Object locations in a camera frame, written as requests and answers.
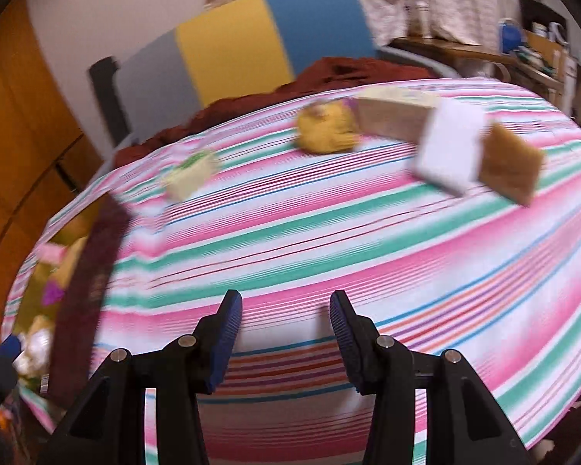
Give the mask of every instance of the brown sponge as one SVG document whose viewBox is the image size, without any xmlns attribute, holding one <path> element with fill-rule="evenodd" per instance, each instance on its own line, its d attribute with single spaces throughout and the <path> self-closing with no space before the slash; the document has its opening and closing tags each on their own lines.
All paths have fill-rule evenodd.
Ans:
<svg viewBox="0 0 581 465">
<path fill-rule="evenodd" d="M 493 122 L 483 144 L 480 181 L 519 205 L 529 206 L 544 153 L 498 122 Z"/>
</svg>

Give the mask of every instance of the yellow plush toy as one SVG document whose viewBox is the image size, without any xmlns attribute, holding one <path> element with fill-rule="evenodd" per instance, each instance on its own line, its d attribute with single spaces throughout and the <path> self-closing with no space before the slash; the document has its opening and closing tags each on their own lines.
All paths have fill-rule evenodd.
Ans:
<svg viewBox="0 0 581 465">
<path fill-rule="evenodd" d="M 297 146 L 310 153 L 353 150 L 359 143 L 358 124 L 344 100 L 315 103 L 299 112 Z"/>
</svg>

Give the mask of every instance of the dark red cloth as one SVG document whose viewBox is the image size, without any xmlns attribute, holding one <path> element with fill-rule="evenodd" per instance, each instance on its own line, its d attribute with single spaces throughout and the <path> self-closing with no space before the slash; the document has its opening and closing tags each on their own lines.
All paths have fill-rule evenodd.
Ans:
<svg viewBox="0 0 581 465">
<path fill-rule="evenodd" d="M 302 96 L 369 83 L 430 78 L 432 75 L 428 70 L 416 66 L 369 57 L 324 57 L 307 67 L 294 82 L 280 86 L 273 92 L 218 100 L 199 111 L 187 125 L 164 129 L 142 144 L 119 150 L 115 155 L 114 166 L 125 166 L 191 134 L 201 133 L 246 113 Z"/>
</svg>

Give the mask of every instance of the table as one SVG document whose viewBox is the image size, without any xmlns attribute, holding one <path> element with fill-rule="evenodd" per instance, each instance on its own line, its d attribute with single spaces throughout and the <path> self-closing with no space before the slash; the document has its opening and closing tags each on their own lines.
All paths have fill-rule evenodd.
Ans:
<svg viewBox="0 0 581 465">
<path fill-rule="evenodd" d="M 562 107 L 564 83 L 536 70 L 520 59 L 509 70 L 512 81 L 535 92 L 556 107 Z"/>
<path fill-rule="evenodd" d="M 531 208 L 480 185 L 454 198 L 417 180 L 409 171 L 414 147 L 404 142 L 365 137 L 356 152 L 324 156 L 295 149 L 297 110 L 354 88 L 266 108 L 161 148 L 100 178 L 50 220 L 40 242 L 108 190 L 134 216 L 93 368 L 117 346 L 161 348 L 192 331 L 226 289 L 242 293 L 226 379 L 199 400 L 211 458 L 361 460 L 373 400 L 355 393 L 341 364 L 327 311 L 338 288 L 381 334 L 418 351 L 462 351 L 527 446 L 577 399 L 581 130 L 533 93 L 490 79 L 398 85 L 482 105 L 543 148 Z M 160 175 L 201 147 L 218 153 L 222 171 L 187 202 L 168 205 Z M 3 334 L 34 263 L 31 255 L 14 282 Z M 51 426 L 43 399 L 23 396 Z M 149 463 L 156 463 L 153 403 L 149 392 Z M 422 463 L 422 393 L 417 408 L 414 463 Z"/>
<path fill-rule="evenodd" d="M 430 55 L 435 60 L 445 61 L 450 65 L 460 59 L 475 59 L 502 64 L 514 64 L 516 62 L 511 55 L 499 54 L 482 45 L 465 45 L 440 38 L 407 36 L 394 39 L 392 46 L 409 52 Z"/>
</svg>

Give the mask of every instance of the white wall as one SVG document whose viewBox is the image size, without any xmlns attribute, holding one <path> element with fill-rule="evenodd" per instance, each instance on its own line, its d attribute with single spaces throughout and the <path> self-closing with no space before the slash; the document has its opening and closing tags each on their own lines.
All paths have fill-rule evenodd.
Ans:
<svg viewBox="0 0 581 465">
<path fill-rule="evenodd" d="M 203 0 L 26 0 L 41 50 L 73 115 L 104 157 L 112 141 L 87 69 L 118 61 L 202 12 Z"/>
</svg>

